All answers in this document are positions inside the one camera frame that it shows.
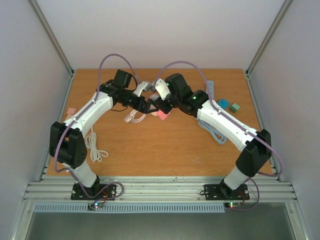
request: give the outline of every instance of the pink block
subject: pink block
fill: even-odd
[[[159,110],[156,112],[156,114],[161,120],[165,120],[169,116],[170,112],[165,114],[163,111]]]
[[[75,107],[69,107],[68,110],[66,111],[66,114],[75,115],[76,112],[77,112],[77,108],[75,108]]]

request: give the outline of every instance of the gray cable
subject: gray cable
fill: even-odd
[[[209,123],[199,120],[198,124],[200,127],[204,128],[205,130],[207,130],[212,137],[214,138],[214,140],[218,143],[218,144],[225,144],[227,141],[227,138],[225,135],[223,135],[220,131],[218,131],[217,129],[215,129],[213,126],[211,126]]]

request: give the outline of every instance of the coiled white cable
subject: coiled white cable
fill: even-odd
[[[92,162],[102,162],[102,158],[108,157],[108,152],[97,149],[97,134],[94,132],[94,128],[91,127],[91,133],[84,139],[84,143],[87,149],[90,149],[90,158]]]
[[[141,117],[139,117],[138,119],[135,119],[135,115],[138,111],[137,110],[133,110],[132,112],[130,112],[125,118],[124,121],[126,123],[134,123],[137,124],[139,122],[141,122],[143,119],[145,119],[146,114],[143,114]]]
[[[225,144],[227,141],[227,138],[225,135],[223,135],[220,131],[218,131],[217,129],[215,129],[213,126],[211,126],[209,123],[199,120],[198,124],[200,127],[204,128],[205,130],[207,130],[212,137],[214,138],[214,140],[218,143],[218,144]]]

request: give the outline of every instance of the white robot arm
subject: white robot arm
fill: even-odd
[[[58,151],[58,157],[55,161],[63,164],[74,178],[80,182],[86,191],[95,195],[100,189],[100,180],[92,172],[87,161],[87,148],[84,142],[84,136],[95,122],[116,103],[131,107],[144,114],[157,111],[151,105],[155,105],[152,99],[145,101],[141,96],[143,91],[148,91],[152,85],[149,82],[141,82],[134,91],[126,89],[129,86],[130,73],[118,70],[113,80],[103,83],[99,92],[96,92],[89,102],[84,105],[79,112],[64,123],[55,122],[50,130],[49,153],[55,156]],[[58,142],[62,133],[68,128],[68,131],[58,149]]]
[[[225,198],[229,198],[248,178],[253,177],[271,157],[271,152],[248,134],[252,133],[271,144],[271,136],[266,130],[258,132],[230,115],[216,102],[216,109],[210,103],[207,93],[202,90],[192,92],[183,76],[179,73],[159,79],[155,89],[160,97],[155,102],[167,114],[172,108],[179,108],[187,115],[194,116],[210,124],[225,135],[241,152],[233,170],[221,181],[220,188]],[[243,131],[223,115],[244,127]]]

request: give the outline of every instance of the white wall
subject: white wall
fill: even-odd
[[[0,239],[9,239],[28,181],[36,181],[69,79],[26,0],[0,7]]]
[[[294,0],[253,70],[272,143],[313,239],[320,236],[320,1]]]
[[[74,69],[98,68],[110,53],[135,68],[185,60],[201,68],[246,69],[282,2],[38,0]],[[105,67],[127,66],[114,58]]]

